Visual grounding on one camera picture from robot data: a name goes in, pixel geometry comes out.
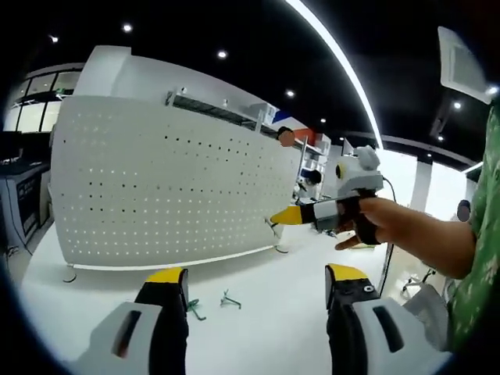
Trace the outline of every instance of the black ceiling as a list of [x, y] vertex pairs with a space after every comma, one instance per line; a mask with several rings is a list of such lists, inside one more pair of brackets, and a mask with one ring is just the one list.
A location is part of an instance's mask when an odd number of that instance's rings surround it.
[[[344, 49], [383, 135], [438, 146], [473, 161], [479, 161], [484, 150], [488, 107], [458, 92], [447, 92], [440, 85], [437, 28], [443, 25], [460, 32], [488, 77], [499, 80], [500, 65], [491, 62], [497, 56], [482, 43], [500, 45], [500, 37], [477, 31], [473, 27], [476, 18], [466, 19], [465, 3], [480, 7], [481, 2], [304, 0]], [[446, 3], [453, 8], [446, 8]], [[122, 32], [123, 22], [133, 25], [131, 34]], [[128, 45], [134, 55], [187, 66], [234, 84], [334, 141], [346, 131], [372, 133], [340, 64], [283, 0], [146, 1], [141, 7], [122, 6], [104, 13], [91, 9], [71, 16], [66, 12], [55, 19], [50, 30], [59, 43], [51, 45], [46, 38], [30, 70], [84, 62], [95, 45]], [[216, 58], [221, 48], [229, 53], [223, 61]], [[295, 98], [285, 97], [288, 88], [296, 92]], [[449, 95], [459, 99], [463, 108], [450, 115], [441, 143], [430, 130]], [[323, 117], [327, 119], [324, 125], [320, 123]], [[369, 139], [361, 142], [373, 143]], [[420, 157], [428, 153], [392, 142], [386, 146]], [[465, 166], [438, 153], [435, 158], [433, 153], [433, 159], [457, 168]]]

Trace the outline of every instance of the human arm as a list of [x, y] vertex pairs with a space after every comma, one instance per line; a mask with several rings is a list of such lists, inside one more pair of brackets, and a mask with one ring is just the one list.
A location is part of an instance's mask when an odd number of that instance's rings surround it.
[[[362, 199], [361, 212], [377, 225], [379, 242], [390, 242], [409, 252], [445, 276], [464, 278], [473, 263], [476, 241], [468, 223], [441, 221], [382, 198]], [[339, 228], [338, 231], [355, 229]], [[359, 243], [354, 236], [337, 250]]]

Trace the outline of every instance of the window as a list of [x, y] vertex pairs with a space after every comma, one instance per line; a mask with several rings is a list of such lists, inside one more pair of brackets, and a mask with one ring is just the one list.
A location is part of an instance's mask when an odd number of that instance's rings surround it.
[[[394, 186], [396, 201], [400, 205], [409, 206], [415, 185], [416, 157], [388, 150], [377, 150], [377, 155], [380, 159], [379, 171]], [[394, 200], [387, 182], [384, 182], [384, 188], [377, 195]]]
[[45, 110], [44, 122], [41, 125], [41, 131], [51, 131], [57, 117], [59, 116], [59, 108], [62, 102], [49, 102]]
[[54, 91], [57, 90], [74, 90], [77, 86], [78, 78], [81, 72], [65, 72], [59, 73], [55, 82]]
[[54, 79], [55, 74], [47, 74], [46, 76], [33, 78], [33, 80], [31, 80], [31, 86], [28, 90], [28, 95], [49, 91]]
[[23, 133], [38, 131], [44, 107], [45, 103], [25, 105], [21, 111], [17, 130]]
[[466, 196], [466, 183], [465, 174], [433, 163], [425, 212], [440, 220], [450, 220]]
[[20, 107], [7, 109], [7, 116], [5, 117], [4, 131], [16, 131], [17, 118], [19, 117]]

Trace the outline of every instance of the curved white wall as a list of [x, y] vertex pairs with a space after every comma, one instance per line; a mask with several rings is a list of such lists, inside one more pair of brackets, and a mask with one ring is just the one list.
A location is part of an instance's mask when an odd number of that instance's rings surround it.
[[275, 245], [300, 151], [172, 106], [73, 96], [52, 151], [52, 201], [70, 264], [162, 266]]
[[241, 110], [265, 102], [227, 82], [196, 70], [141, 56], [130, 48], [99, 45], [94, 48], [80, 75], [74, 95], [133, 98], [164, 104], [167, 93], [187, 89], [187, 95], [204, 102]]

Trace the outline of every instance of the perforated white panel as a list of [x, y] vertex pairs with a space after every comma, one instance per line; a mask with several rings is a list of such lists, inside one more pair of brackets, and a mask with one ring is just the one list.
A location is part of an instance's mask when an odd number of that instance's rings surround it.
[[68, 263], [152, 266], [274, 245], [300, 151], [222, 120], [73, 96], [59, 114], [52, 192]]

